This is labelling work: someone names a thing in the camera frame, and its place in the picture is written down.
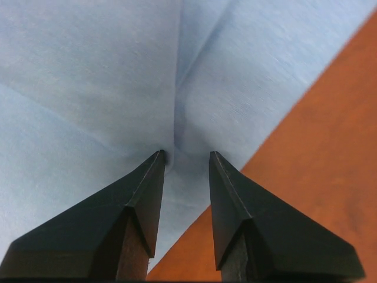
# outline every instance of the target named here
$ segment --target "wooden table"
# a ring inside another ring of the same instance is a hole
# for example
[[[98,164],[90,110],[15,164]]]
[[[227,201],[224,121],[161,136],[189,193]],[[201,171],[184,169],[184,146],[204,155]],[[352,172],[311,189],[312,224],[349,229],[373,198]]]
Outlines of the wooden table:
[[[243,173],[353,244],[377,282],[377,12]],[[149,280],[219,281],[208,208]]]

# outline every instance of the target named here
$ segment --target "light blue fabric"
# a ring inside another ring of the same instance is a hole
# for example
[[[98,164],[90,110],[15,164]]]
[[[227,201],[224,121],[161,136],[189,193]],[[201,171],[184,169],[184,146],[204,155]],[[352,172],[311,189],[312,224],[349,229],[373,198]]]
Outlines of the light blue fabric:
[[[375,5],[0,0],[0,257],[163,148],[153,267],[209,205],[209,151],[241,168]]]

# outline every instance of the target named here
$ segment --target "black plastic part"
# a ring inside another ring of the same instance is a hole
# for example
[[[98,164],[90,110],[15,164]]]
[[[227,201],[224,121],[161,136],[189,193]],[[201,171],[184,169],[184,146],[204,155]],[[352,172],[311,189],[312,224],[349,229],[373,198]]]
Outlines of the black plastic part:
[[[156,247],[164,171],[160,150],[120,180],[16,239],[0,266],[0,278],[112,280],[129,273],[119,268],[134,269],[127,261],[142,265],[138,277],[146,275]]]
[[[249,280],[342,282],[365,276],[352,245],[248,179],[220,153],[211,152],[209,171],[217,270],[243,238]]]

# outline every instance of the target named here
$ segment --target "brown wooden surface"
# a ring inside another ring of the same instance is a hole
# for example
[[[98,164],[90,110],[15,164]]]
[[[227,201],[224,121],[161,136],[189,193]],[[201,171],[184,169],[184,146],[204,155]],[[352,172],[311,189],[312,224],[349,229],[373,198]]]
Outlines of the brown wooden surface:
[[[248,162],[243,173],[353,244],[377,282],[377,14]],[[149,280],[219,280],[206,210]]]

